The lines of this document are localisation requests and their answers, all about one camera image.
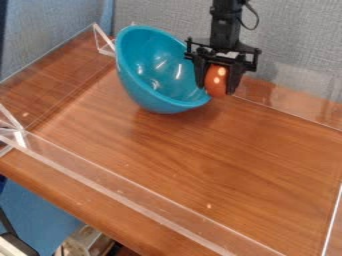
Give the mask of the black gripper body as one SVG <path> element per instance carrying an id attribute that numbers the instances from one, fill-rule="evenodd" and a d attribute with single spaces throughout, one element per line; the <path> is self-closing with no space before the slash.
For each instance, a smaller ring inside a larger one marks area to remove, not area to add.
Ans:
<path id="1" fill-rule="evenodd" d="M 219 48 L 209 44 L 207 38 L 188 37 L 185 39 L 184 58 L 192 61 L 195 70 L 200 72 L 207 69 L 209 64 L 255 72 L 260 54 L 259 48 L 251 47 L 240 41 L 232 48 Z"/>

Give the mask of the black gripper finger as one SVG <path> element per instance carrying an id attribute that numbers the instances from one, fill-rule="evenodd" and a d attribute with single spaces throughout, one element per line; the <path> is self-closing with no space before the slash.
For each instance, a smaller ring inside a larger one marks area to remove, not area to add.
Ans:
<path id="1" fill-rule="evenodd" d="M 204 78 L 208 69 L 208 62 L 204 58 L 196 58 L 193 60 L 193 68 L 195 68 L 195 80 L 199 88 L 204 87 Z"/>
<path id="2" fill-rule="evenodd" d="M 239 86 L 241 76 L 244 74 L 244 66 L 241 63 L 235 63 L 229 69 L 229 75 L 227 80 L 227 94 L 232 95 Z"/>

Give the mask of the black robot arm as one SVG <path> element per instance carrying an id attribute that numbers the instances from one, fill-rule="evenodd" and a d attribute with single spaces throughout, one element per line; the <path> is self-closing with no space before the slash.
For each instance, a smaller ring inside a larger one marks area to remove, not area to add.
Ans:
<path id="1" fill-rule="evenodd" d="M 196 86 L 204 88 L 204 77 L 211 65 L 221 66 L 228 74 L 224 81 L 224 93 L 232 95 L 245 72 L 255 72 L 261 50 L 240 41 L 240 28 L 255 30 L 243 23 L 243 8 L 259 18 L 249 0 L 212 0 L 209 7 L 211 30 L 207 39 L 185 40 L 184 58 L 193 64 Z"/>

